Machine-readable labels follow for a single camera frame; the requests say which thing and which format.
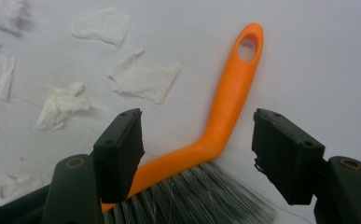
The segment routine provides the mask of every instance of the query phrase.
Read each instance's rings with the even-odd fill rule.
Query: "gray bristle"
[[[160,182],[104,214],[106,224],[273,223],[276,211],[211,162]]]

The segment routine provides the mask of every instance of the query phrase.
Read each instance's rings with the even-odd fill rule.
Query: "brush handle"
[[[248,62],[244,62],[238,52],[244,40],[252,41],[256,49],[253,58]],[[129,197],[166,178],[211,161],[223,151],[242,112],[257,70],[262,46],[262,27],[257,23],[244,27],[229,54],[202,137],[188,147],[180,148],[140,167],[134,176]],[[103,204],[103,211],[108,211],[113,206]]]

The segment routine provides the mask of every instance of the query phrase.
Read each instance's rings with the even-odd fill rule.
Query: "hand broom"
[[[243,61],[239,47],[251,41],[255,54]],[[257,193],[211,160],[223,151],[240,116],[263,46],[257,23],[243,28],[229,54],[204,134],[140,167],[129,199],[103,203],[105,223],[272,223],[276,212]]]

